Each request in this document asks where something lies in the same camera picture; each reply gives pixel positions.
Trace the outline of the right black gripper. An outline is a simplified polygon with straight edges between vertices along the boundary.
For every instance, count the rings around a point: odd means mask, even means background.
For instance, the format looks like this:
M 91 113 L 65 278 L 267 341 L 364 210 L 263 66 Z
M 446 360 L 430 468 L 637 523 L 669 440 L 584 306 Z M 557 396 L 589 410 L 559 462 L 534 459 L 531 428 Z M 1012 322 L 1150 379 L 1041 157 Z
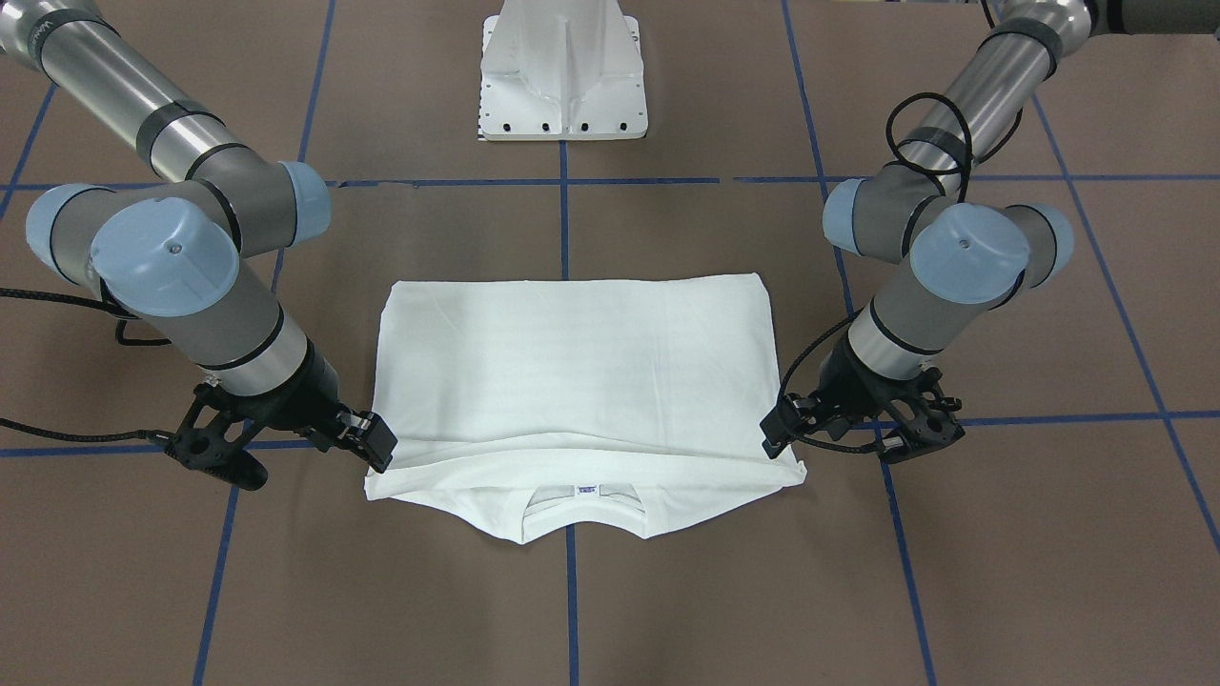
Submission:
M 235 422 L 250 420 L 257 428 L 303 435 L 322 452 L 332 447 L 350 450 L 375 474 L 386 474 L 393 460 L 396 435 L 378 414 L 355 413 L 340 402 L 338 374 L 314 343 L 296 374 L 274 391 L 235 395 L 220 386 L 199 385 L 195 395 Z

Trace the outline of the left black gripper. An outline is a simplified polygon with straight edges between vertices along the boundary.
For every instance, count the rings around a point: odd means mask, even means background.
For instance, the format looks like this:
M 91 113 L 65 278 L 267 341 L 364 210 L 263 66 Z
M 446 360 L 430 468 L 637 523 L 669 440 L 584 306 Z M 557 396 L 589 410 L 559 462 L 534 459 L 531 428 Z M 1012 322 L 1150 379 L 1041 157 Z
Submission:
M 917 365 L 916 374 L 926 367 L 926 364 Z M 884 414 L 878 403 L 880 386 L 884 378 L 889 377 L 875 374 L 856 356 L 848 337 L 843 334 L 824 361 L 815 391 L 797 402 L 793 398 L 777 399 L 760 421 L 766 457 L 777 459 L 802 437 L 802 430 L 808 433 L 824 431 L 828 435 L 845 435 L 845 430 L 863 424 L 867 417 Z

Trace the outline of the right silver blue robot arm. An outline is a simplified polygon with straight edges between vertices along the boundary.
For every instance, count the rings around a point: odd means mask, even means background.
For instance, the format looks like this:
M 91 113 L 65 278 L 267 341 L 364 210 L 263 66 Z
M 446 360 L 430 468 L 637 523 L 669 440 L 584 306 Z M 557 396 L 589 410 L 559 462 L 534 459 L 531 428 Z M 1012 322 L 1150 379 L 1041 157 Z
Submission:
M 267 481 L 248 450 L 266 428 L 353 452 L 383 474 L 396 446 L 390 428 L 342 402 L 336 370 L 246 265 L 328 229 L 321 175 L 253 151 L 92 1 L 5 1 L 2 52 L 48 74 L 160 178 L 129 192 L 61 184 L 26 220 L 30 251 L 92 292 L 88 308 L 149 323 L 205 376 L 173 433 L 133 437 L 246 491 Z

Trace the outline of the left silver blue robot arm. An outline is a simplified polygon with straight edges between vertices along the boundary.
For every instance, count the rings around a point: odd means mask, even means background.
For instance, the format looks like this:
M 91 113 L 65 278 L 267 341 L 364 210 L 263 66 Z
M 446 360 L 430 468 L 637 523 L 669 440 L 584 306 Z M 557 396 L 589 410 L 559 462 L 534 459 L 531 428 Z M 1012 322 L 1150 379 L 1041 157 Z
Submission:
M 804 443 L 887 464 L 952 446 L 963 403 L 946 395 L 936 359 L 981 312 L 1037 291 L 1068 264 L 1074 229 L 1046 204 L 989 208 L 967 184 L 1010 140 L 1037 88 L 1093 35 L 1209 34 L 1215 1 L 1002 1 L 989 32 L 906 135 L 884 135 L 892 159 L 824 201 L 832 247 L 895 265 L 871 299 L 833 325 L 815 391 L 788 391 L 762 417 L 762 450 Z

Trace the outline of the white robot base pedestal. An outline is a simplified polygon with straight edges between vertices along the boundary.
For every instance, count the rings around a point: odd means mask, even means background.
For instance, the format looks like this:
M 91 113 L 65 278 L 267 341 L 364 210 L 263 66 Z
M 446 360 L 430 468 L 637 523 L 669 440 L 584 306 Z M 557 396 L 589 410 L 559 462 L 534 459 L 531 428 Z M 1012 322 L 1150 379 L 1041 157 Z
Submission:
M 477 135 L 640 139 L 644 74 L 640 23 L 619 1 L 506 1 L 482 24 Z

